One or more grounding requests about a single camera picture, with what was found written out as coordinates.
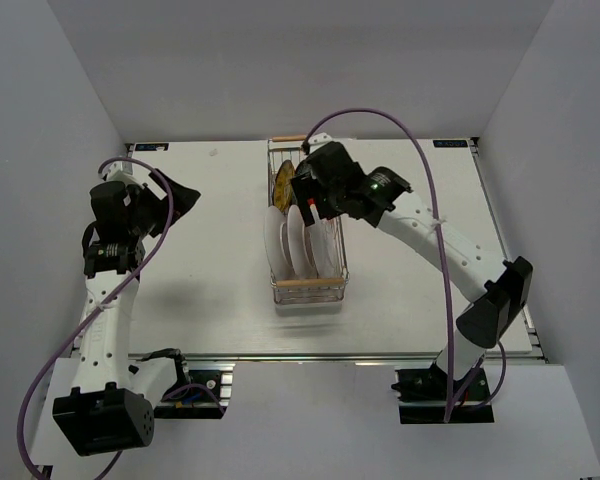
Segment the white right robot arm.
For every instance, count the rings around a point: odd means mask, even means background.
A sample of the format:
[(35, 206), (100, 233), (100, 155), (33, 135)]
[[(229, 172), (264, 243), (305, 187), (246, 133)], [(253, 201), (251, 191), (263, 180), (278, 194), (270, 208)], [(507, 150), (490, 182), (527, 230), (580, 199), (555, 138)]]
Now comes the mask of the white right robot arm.
[(341, 215), (363, 220), (410, 247), (468, 301), (450, 318), (447, 344), (431, 367), (433, 390), (446, 399), (457, 397), (469, 371), (526, 306), (532, 264), (484, 250), (435, 217), (407, 180), (387, 167), (365, 173), (340, 142), (304, 142), (302, 150), (305, 165), (291, 186), (305, 224)]

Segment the white plate red characters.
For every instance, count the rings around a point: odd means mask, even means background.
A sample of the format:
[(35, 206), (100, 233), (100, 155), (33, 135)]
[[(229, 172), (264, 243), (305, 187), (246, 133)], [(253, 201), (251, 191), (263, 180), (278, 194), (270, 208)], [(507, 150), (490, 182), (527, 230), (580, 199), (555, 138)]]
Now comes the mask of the white plate red characters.
[(336, 237), (333, 226), (325, 220), (316, 220), (308, 227), (315, 268), (321, 278), (340, 276)]

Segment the large plain white plate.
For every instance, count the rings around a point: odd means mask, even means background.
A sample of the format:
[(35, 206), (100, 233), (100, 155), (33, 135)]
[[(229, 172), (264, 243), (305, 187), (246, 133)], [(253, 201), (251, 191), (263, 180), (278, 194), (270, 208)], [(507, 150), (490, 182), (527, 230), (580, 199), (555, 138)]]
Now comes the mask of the large plain white plate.
[(284, 222), (285, 217), (276, 206), (267, 208), (264, 221), (264, 244), (271, 273), (276, 280), (285, 280), (289, 268), (282, 244)]

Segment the white plate red green dots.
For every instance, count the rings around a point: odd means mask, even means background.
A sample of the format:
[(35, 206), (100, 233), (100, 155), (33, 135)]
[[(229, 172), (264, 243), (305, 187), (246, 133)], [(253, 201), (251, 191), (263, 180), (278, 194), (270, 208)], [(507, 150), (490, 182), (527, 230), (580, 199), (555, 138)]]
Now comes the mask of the white plate red green dots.
[(296, 277), (295, 270), (293, 268), (293, 263), (291, 260), (290, 250), (289, 250), (289, 242), (288, 242), (288, 226), (286, 220), (282, 223), (280, 227), (280, 242), (281, 248), (283, 252), (283, 256), (287, 265), (288, 270), (288, 278), (293, 279)]

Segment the white plate teal arc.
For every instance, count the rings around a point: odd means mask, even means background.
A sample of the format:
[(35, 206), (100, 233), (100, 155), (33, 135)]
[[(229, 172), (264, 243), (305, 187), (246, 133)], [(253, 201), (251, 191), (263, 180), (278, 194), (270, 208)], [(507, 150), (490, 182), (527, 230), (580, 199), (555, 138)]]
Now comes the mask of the white plate teal arc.
[(297, 205), (291, 205), (287, 215), (287, 235), (291, 263), (299, 279), (313, 277), (314, 269), (311, 264), (304, 235), (304, 221)]

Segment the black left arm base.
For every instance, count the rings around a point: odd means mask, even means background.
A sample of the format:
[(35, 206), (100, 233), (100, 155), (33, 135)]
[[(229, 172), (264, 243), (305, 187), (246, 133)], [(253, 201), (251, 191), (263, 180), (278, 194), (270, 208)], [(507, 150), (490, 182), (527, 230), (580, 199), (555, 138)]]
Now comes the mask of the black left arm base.
[(189, 367), (179, 349), (166, 348), (151, 352), (142, 361), (169, 359), (174, 364), (175, 383), (166, 391), (166, 399), (159, 403), (156, 419), (220, 420), (228, 406), (229, 383), (226, 371), (210, 367)]

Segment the yellow patterned plate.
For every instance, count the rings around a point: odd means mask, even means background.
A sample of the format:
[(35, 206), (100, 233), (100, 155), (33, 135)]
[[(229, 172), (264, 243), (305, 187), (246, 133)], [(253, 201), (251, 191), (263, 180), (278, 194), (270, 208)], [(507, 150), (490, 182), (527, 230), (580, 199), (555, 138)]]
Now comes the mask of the yellow patterned plate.
[(272, 204), (282, 213), (285, 213), (292, 203), (291, 179), (294, 175), (294, 165), (291, 160), (287, 159), (282, 162), (274, 178)]

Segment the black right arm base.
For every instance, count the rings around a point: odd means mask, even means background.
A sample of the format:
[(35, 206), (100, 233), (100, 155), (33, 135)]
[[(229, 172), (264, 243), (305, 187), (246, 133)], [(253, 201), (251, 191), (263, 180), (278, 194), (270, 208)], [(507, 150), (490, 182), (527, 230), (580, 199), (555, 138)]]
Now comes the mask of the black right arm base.
[[(493, 408), (487, 402), (491, 391), (484, 369), (477, 371), (472, 382), (459, 395), (462, 384), (463, 381), (454, 382), (454, 408), (449, 424), (494, 423)], [(397, 394), (401, 424), (444, 424), (447, 407), (446, 377), (439, 377), (432, 367), (397, 370), (396, 381), (391, 389)]]

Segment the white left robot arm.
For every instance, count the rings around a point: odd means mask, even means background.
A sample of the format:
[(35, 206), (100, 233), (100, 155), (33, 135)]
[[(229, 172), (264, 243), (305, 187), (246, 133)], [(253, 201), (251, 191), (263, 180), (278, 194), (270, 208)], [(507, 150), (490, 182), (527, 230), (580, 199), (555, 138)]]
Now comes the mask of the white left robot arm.
[(192, 378), (177, 348), (131, 361), (130, 325), (140, 286), (137, 270), (151, 256), (145, 238), (160, 240), (200, 194), (158, 169), (149, 177), (163, 197), (117, 162), (102, 173), (102, 182), (89, 192), (95, 220), (82, 242), (87, 298), (79, 365), (69, 394), (56, 398), (52, 408), (54, 421), (80, 456), (148, 446), (156, 407), (165, 395), (185, 396)]

